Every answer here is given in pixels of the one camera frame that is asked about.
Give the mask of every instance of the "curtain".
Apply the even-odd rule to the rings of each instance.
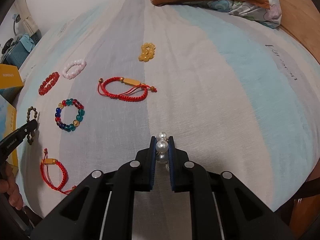
[[[32,19],[26,0],[16,0],[14,2],[14,5],[20,14],[21,21],[23,24],[24,29],[28,33],[28,35],[31,37],[36,31],[39,29],[39,27],[36,25],[34,20]]]

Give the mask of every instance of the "floral pillow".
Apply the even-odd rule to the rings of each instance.
[[[279,0],[269,0],[270,9],[236,0],[206,0],[185,2],[184,4],[198,5],[219,12],[226,12],[248,20],[257,21],[270,28],[276,28],[280,25],[282,15]]]

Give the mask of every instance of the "wooden floor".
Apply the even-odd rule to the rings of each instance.
[[[320,177],[320,161],[318,161],[308,180]],[[295,200],[290,228],[295,236],[300,237],[320,213],[320,195]]]

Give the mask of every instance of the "light blue cloth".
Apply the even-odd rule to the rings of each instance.
[[[27,52],[31,52],[33,48],[35,47],[34,41],[30,38],[28,34],[24,34],[22,38],[20,39],[20,42],[22,43],[23,47],[27,50]]]

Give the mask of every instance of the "red bead bracelet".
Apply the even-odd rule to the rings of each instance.
[[[106,85],[108,85],[109,83],[111,83],[113,81],[120,81],[121,83],[125,83],[126,85],[133,86],[133,88],[129,89],[127,92],[124,92],[122,94],[118,94],[118,95],[111,94],[106,90]],[[144,91],[141,96],[139,96],[139,97],[129,97],[128,96],[131,93],[133,93],[135,90],[137,90],[138,88],[142,88]],[[128,102],[138,102],[138,101],[144,100],[148,95],[148,89],[150,89],[151,92],[157,92],[157,89],[155,87],[150,87],[146,84],[141,83],[138,80],[124,78],[124,77],[109,78],[105,82],[103,82],[103,79],[100,78],[99,83],[98,83],[98,93],[100,95],[105,96],[105,97],[110,97],[110,98],[118,98],[120,100],[128,101]]]
[[[47,77],[45,79],[45,81],[42,82],[42,85],[40,85],[39,95],[43,96],[44,94],[46,94],[56,84],[59,77],[60,76],[59,76],[58,72],[54,72],[54,73],[50,74],[49,77]]]
[[[62,171],[62,181],[60,183],[60,185],[58,187],[55,187],[50,179],[50,176],[49,176],[49,169],[48,169],[48,165],[49,164],[55,164],[57,165],[60,170]],[[47,173],[47,177],[45,176],[44,174],[44,165],[46,166],[46,173]],[[65,184],[67,183],[68,181],[68,173],[67,173],[67,170],[66,168],[62,165],[61,162],[59,162],[58,160],[56,159],[50,159],[48,158],[48,150],[47,148],[44,149],[44,158],[41,160],[41,163],[40,163],[40,172],[41,172],[41,177],[43,179],[43,181],[52,189],[54,190],[57,190],[65,195],[68,195],[73,189],[76,188],[76,186],[73,186],[72,189],[70,190],[66,190],[66,191],[62,191],[61,189],[65,186]]]

